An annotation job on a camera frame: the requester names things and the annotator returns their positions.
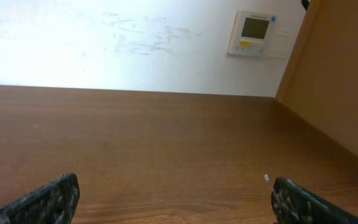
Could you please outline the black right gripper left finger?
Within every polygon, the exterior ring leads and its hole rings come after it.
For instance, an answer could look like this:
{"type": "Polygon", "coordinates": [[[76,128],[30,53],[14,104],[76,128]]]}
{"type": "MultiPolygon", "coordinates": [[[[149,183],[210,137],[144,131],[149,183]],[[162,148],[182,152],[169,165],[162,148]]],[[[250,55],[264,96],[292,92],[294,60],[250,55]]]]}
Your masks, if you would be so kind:
{"type": "Polygon", "coordinates": [[[70,224],[79,199],[77,176],[64,174],[0,207],[0,224],[70,224]]]}

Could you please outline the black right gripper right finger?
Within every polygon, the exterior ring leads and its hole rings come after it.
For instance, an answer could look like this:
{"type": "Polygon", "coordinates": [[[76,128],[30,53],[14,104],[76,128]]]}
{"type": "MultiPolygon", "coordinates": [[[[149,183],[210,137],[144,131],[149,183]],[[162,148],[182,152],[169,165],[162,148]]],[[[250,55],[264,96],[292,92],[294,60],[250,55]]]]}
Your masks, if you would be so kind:
{"type": "Polygon", "coordinates": [[[284,177],[271,185],[271,205],[277,224],[358,224],[357,216],[284,177]]]}

